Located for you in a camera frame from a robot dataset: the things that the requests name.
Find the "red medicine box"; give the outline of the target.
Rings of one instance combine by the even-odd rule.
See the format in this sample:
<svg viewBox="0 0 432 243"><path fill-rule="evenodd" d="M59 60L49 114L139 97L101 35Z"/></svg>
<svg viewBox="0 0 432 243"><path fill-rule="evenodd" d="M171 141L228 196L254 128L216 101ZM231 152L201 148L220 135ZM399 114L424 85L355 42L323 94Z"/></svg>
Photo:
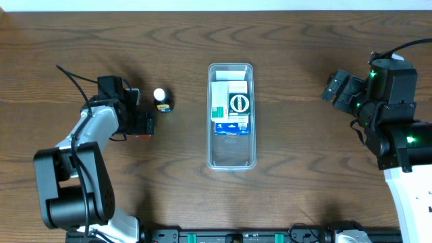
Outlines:
<svg viewBox="0 0 432 243"><path fill-rule="evenodd" d="M128 134L128 137L130 138L151 138L152 135L150 134Z"/></svg>

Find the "dark bottle white cap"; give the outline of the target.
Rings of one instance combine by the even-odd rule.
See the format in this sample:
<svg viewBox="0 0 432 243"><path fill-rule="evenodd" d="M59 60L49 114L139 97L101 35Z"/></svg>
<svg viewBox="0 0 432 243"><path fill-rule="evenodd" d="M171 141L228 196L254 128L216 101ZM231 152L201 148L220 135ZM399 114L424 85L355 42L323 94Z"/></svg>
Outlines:
<svg viewBox="0 0 432 243"><path fill-rule="evenodd" d="M168 113L173 111L173 99L170 93L163 88L156 88L153 92L154 105L161 113Z"/></svg>

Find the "white green box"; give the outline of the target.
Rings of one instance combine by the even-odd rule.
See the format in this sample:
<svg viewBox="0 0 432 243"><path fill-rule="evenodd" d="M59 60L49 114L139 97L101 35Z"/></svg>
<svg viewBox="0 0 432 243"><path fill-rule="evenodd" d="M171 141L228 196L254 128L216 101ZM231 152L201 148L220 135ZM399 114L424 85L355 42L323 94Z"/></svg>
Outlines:
<svg viewBox="0 0 432 243"><path fill-rule="evenodd" d="M222 122L228 118L228 88L229 82L211 83L211 121Z"/></svg>

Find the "blue tall carton box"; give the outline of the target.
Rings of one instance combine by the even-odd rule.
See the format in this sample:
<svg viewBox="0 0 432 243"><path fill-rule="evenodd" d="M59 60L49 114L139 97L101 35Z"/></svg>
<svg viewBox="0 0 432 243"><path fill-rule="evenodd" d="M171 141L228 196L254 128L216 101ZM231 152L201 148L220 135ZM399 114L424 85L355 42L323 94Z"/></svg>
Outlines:
<svg viewBox="0 0 432 243"><path fill-rule="evenodd" d="M248 135L248 116L233 116L226 121L215 122L215 135Z"/></svg>

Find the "clear plastic container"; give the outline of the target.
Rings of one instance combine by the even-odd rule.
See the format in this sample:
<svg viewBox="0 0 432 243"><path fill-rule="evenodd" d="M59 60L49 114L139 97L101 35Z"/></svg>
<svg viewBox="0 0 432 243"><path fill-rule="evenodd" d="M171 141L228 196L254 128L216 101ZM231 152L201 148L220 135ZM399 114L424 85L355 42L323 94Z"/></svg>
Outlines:
<svg viewBox="0 0 432 243"><path fill-rule="evenodd" d="M215 121L211 121L211 83L247 81L250 95L248 135L215 135ZM215 171L248 171L257 164L256 122L254 98L254 70L249 63L212 63L208 68L207 89L207 165Z"/></svg>

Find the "dark green small box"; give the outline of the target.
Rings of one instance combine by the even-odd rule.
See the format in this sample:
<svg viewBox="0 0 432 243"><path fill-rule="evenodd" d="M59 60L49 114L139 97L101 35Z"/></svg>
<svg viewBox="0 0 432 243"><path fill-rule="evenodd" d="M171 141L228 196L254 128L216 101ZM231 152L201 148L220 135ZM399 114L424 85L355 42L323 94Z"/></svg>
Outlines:
<svg viewBox="0 0 432 243"><path fill-rule="evenodd" d="M228 98L230 115L245 115L250 113L251 102L247 81L230 81Z"/></svg>

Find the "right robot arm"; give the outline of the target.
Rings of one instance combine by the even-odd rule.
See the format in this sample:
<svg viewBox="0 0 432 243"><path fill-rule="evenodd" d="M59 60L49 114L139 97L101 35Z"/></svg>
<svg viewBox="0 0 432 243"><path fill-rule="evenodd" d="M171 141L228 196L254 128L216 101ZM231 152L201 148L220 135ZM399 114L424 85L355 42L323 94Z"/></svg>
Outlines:
<svg viewBox="0 0 432 243"><path fill-rule="evenodd" d="M391 191L403 242L431 241L431 124L415 119L418 74L401 59L371 62L367 78L337 70L321 98L354 117Z"/></svg>

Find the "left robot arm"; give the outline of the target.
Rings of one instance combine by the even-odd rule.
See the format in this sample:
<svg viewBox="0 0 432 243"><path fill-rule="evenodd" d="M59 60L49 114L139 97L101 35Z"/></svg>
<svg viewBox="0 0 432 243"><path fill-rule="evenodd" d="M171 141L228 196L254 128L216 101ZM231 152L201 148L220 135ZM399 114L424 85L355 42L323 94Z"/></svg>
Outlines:
<svg viewBox="0 0 432 243"><path fill-rule="evenodd" d="M152 136L153 114L139 109L140 90L123 78L96 83L67 137L34 155L41 216L48 228L78 232L83 241L139 242L139 220L116 206L102 153L115 136Z"/></svg>

